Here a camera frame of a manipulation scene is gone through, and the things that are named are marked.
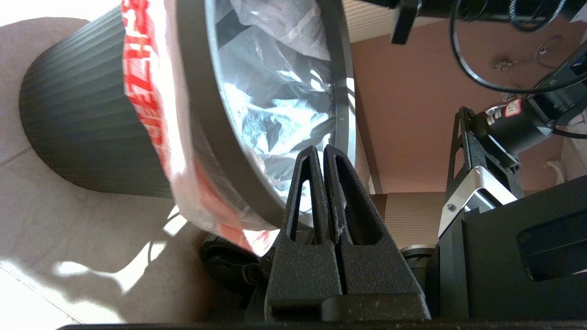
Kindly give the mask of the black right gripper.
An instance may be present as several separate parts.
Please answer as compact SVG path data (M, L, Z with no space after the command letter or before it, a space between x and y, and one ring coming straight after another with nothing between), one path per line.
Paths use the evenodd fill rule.
M406 44L422 6L423 1L421 0L399 0L397 2L391 44Z

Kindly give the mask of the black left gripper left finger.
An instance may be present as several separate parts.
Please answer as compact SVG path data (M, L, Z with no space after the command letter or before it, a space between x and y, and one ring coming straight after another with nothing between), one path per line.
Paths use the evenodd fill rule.
M314 241L296 242L304 182L310 184ZM342 292L329 205L317 150L299 153L266 289L266 321L321 321L322 305Z

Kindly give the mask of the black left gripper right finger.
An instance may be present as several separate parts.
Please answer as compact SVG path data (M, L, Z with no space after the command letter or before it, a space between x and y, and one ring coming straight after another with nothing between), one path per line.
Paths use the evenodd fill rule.
M341 293L324 301L323 319L429 320L424 293L346 154L326 146L324 173Z

